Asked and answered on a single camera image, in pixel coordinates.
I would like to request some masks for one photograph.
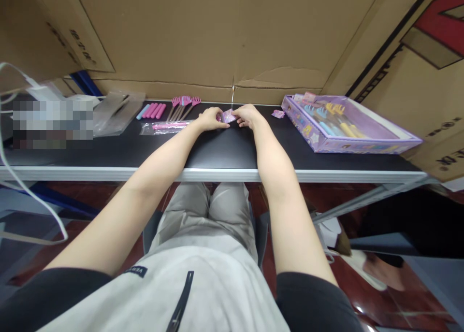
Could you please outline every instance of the left hand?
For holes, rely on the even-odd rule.
[[[222,110],[219,107],[210,107],[206,109],[202,114],[198,115],[198,122],[203,131],[214,130],[214,129],[226,129],[230,127],[227,123],[218,122],[216,116],[221,114]]]

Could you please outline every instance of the pink handle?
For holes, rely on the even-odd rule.
[[[153,104],[153,103],[150,104],[150,106],[147,108],[147,110],[146,110],[146,111],[144,112],[144,114],[142,115],[142,118],[146,118],[146,115],[147,115],[150,111],[153,110],[153,106],[154,106],[154,105],[155,105],[155,104]]]
[[[160,110],[161,107],[162,107],[162,104],[159,103],[158,106],[156,107],[156,109],[151,113],[150,118],[155,118],[155,116],[157,115],[157,113],[158,113],[158,111]]]
[[[172,127],[186,127],[187,122],[173,122],[173,123],[166,123],[166,124],[155,124],[153,129],[165,129],[165,128],[172,128]]]
[[[156,119],[160,119],[161,116],[163,115],[164,109],[166,108],[166,104],[163,104],[160,106],[160,109],[158,111],[158,114],[156,115]]]
[[[150,118],[151,114],[156,110],[157,106],[158,103],[151,104],[148,110],[142,115],[142,118]]]

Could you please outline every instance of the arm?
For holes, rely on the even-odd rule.
[[[277,274],[311,274],[337,285],[301,193],[289,156],[253,105],[233,112],[253,130],[258,171],[269,201]]]
[[[228,128],[216,121],[217,107],[153,152],[97,217],[45,269],[72,267],[115,275],[142,233],[162,196],[182,172],[198,136]]]

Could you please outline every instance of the purple box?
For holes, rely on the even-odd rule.
[[[311,111],[313,107],[325,108],[328,103],[344,106],[346,118],[359,132],[368,133],[369,137],[330,135],[324,130],[324,125],[320,124],[322,118],[316,115],[315,117],[319,118],[316,120],[305,110],[306,108]],[[286,95],[282,102],[282,110],[314,152],[401,154],[422,143],[417,136],[347,97]]]

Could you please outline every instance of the zipper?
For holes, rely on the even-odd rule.
[[[190,288],[192,287],[193,281],[193,271],[189,271],[187,273],[187,278],[185,279],[184,289],[182,290],[182,294],[180,295],[179,302],[177,302],[177,306],[175,307],[173,317],[169,322],[168,328],[166,332],[176,332],[180,326],[180,320],[182,320],[182,315],[184,314],[185,307],[187,305],[187,301],[189,300]]]

